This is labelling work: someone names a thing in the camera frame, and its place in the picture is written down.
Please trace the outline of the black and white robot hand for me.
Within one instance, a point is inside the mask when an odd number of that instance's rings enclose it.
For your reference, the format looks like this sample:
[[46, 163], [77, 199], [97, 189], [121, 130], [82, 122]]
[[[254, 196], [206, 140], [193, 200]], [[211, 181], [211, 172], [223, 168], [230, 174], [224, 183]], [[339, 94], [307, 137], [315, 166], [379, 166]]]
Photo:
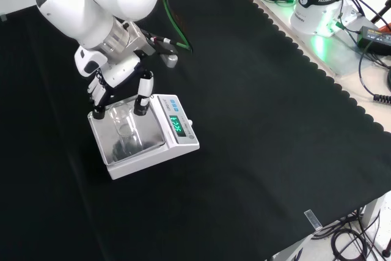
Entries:
[[150, 107], [150, 97], [154, 85], [154, 75], [142, 66], [143, 51], [131, 53], [124, 60], [113, 63], [108, 57], [94, 50], [79, 47], [74, 55], [75, 64], [81, 76], [92, 77], [87, 93], [93, 104], [93, 118], [101, 120], [105, 117], [106, 107], [115, 91], [134, 76], [139, 76], [139, 87], [134, 102], [134, 113], [137, 116], [146, 115]]

